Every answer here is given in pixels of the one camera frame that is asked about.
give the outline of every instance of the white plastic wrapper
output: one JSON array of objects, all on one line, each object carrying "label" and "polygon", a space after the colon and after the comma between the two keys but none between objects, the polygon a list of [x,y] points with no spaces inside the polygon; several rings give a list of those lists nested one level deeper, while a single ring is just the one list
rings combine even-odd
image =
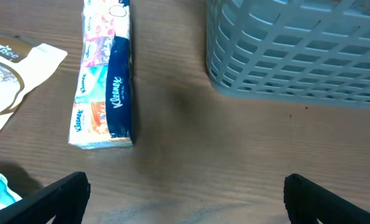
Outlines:
[{"label": "white plastic wrapper", "polygon": [[68,142],[131,146],[129,0],[85,0],[83,55]]},{"label": "white plastic wrapper", "polygon": [[25,94],[46,81],[67,52],[0,33],[0,130]]}]

